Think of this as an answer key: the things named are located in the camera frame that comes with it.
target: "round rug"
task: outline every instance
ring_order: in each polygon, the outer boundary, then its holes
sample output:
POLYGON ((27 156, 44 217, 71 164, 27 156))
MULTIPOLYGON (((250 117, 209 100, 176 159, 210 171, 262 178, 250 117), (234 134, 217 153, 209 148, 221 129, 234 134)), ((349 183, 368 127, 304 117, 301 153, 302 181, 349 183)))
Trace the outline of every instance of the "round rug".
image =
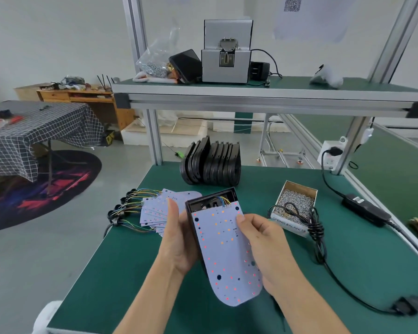
POLYGON ((48 192, 48 157, 38 159, 37 181, 10 176, 0 183, 0 230, 40 217, 82 193, 98 176, 102 163, 95 155, 76 150, 52 155, 52 182, 48 192))

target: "drawer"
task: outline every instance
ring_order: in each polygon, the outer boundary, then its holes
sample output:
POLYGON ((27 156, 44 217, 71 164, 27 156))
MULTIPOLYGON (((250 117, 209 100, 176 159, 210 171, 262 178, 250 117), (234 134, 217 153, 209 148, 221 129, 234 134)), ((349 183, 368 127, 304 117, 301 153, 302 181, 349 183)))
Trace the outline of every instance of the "drawer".
POLYGON ((40 95, 44 101, 49 102, 51 100, 56 101, 69 101, 68 93, 56 92, 56 91, 40 91, 40 95))

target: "black and white plaid tablecloth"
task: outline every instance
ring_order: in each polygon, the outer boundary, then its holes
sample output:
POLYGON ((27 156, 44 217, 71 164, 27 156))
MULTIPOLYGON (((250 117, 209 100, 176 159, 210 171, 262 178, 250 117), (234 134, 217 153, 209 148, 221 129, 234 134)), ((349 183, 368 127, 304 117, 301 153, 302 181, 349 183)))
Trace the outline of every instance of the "black and white plaid tablecloth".
POLYGON ((9 100, 0 103, 0 110, 6 109, 23 120, 0 128, 0 175, 37 180, 35 143, 56 139, 78 147, 101 144, 103 126, 87 104, 9 100))

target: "forearm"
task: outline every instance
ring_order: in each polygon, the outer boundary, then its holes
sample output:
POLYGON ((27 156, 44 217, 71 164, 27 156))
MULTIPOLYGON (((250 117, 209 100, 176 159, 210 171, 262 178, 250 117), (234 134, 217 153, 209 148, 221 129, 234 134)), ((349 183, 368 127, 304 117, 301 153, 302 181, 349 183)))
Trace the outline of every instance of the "forearm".
POLYGON ((156 258, 114 334, 162 334, 182 281, 182 274, 156 258))
POLYGON ((340 318, 305 278, 291 268, 277 288, 275 299, 294 334, 349 334, 340 318))

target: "hand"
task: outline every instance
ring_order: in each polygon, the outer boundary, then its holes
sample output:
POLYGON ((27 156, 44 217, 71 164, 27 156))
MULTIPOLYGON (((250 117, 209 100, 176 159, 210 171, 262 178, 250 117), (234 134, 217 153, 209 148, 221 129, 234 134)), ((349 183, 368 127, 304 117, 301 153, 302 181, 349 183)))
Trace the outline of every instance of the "hand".
POLYGON ((263 286, 269 294, 275 296, 285 275, 291 271, 300 271, 284 230, 256 214, 238 215, 237 224, 251 243, 252 255, 263 275, 263 286))
POLYGON ((178 205, 167 198, 167 224, 161 241, 158 258, 171 264, 183 276, 192 268, 198 258, 198 250, 186 211, 179 214, 178 205))

